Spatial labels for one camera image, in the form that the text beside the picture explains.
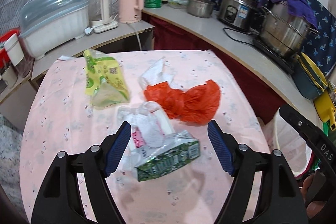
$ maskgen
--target plastic lid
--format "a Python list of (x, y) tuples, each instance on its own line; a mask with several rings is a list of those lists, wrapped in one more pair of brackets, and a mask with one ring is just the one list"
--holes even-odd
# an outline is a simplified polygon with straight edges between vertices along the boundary
[(87, 5), (87, 0), (30, 0), (21, 9), (20, 37)]

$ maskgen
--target person's hand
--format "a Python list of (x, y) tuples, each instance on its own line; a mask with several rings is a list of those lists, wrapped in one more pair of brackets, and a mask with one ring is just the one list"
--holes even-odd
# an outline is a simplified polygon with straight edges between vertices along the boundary
[[(308, 178), (306, 178), (303, 182), (302, 188), (301, 188), (301, 194), (303, 196), (303, 200), (306, 202), (306, 195), (308, 188), (310, 187), (311, 183), (313, 182), (314, 175), (310, 175)], [(309, 218), (313, 218), (315, 215), (317, 215), (323, 208), (323, 206), (326, 203), (324, 201), (313, 201), (310, 203), (307, 207), (307, 215)]]

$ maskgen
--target power cord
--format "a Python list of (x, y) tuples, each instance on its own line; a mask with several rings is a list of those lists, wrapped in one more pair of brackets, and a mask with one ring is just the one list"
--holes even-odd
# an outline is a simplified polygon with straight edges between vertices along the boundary
[[(117, 16), (118, 16), (118, 14), (115, 15), (115, 17), (113, 18), (112, 22), (116, 19)], [(103, 26), (103, 25), (105, 25), (105, 24), (100, 24), (100, 25), (95, 26), (95, 27), (92, 27), (92, 28), (87, 27), (87, 28), (84, 30), (84, 34), (85, 34), (85, 35), (92, 34), (92, 31), (93, 31), (95, 28), (101, 27), (101, 26)]]
[(231, 36), (229, 36), (229, 34), (226, 32), (226, 30), (235, 31), (235, 32), (240, 32), (240, 33), (247, 34), (247, 35), (250, 35), (250, 36), (258, 36), (258, 35), (259, 35), (259, 33), (257, 33), (257, 32), (243, 32), (243, 31), (239, 31), (239, 30), (235, 30), (235, 29), (231, 29), (231, 28), (226, 28), (226, 27), (223, 28), (224, 33), (225, 33), (229, 38), (231, 38), (232, 40), (234, 40), (234, 41), (236, 41), (236, 42), (239, 42), (239, 43), (242, 43), (242, 44), (246, 44), (246, 45), (250, 45), (250, 46), (253, 46), (253, 44), (248, 43), (248, 42), (245, 42), (245, 41), (241, 41), (241, 40), (237, 40), (237, 39), (232, 38)]
[(140, 37), (139, 37), (138, 31), (134, 28), (134, 26), (131, 23), (126, 22), (126, 24), (128, 26), (131, 26), (131, 28), (135, 31), (135, 35), (136, 35), (136, 38), (138, 39), (140, 51), (142, 51), (142, 47), (141, 47)]

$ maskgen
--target yellow container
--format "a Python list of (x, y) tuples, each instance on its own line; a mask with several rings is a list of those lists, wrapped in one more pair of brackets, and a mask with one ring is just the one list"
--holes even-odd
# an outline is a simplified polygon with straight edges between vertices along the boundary
[(336, 121), (335, 121), (335, 112), (336, 106), (332, 101), (329, 91), (330, 85), (328, 89), (326, 89), (320, 97), (317, 97), (314, 100), (315, 109), (317, 114), (319, 115), (322, 122), (330, 121), (330, 129), (336, 129)]

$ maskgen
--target kitchen counter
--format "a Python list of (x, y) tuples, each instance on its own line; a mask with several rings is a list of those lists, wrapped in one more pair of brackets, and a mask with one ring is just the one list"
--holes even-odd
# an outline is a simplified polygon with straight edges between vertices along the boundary
[[(168, 5), (158, 9), (145, 8), (143, 12), (188, 31), (226, 53), (263, 80), (313, 124), (322, 128), (313, 102), (300, 94), (292, 78), (255, 48), (227, 37), (222, 28), (228, 26), (216, 19), (217, 12), (211, 18), (198, 18), (189, 15), (185, 10), (174, 9)], [(233, 31), (228, 33), (234, 39), (252, 43), (251, 37), (247, 35)]]
[[(102, 33), (93, 33), (77, 40), (68, 41), (47, 52), (41, 59), (35, 60), (31, 79), (36, 80), (45, 74), (51, 65), (62, 55), (78, 57), (82, 55), (83, 52), (88, 48), (95, 49), (135, 35), (135, 31), (130, 25), (132, 25), (138, 33), (143, 33), (154, 29), (153, 25), (143, 20), (131, 24), (119, 23), (118, 27), (115, 29)], [(145, 42), (146, 49), (148, 50), (150, 50), (150, 46), (148, 44), (151, 43), (151, 39), (152, 38), (150, 38), (150, 41)]]

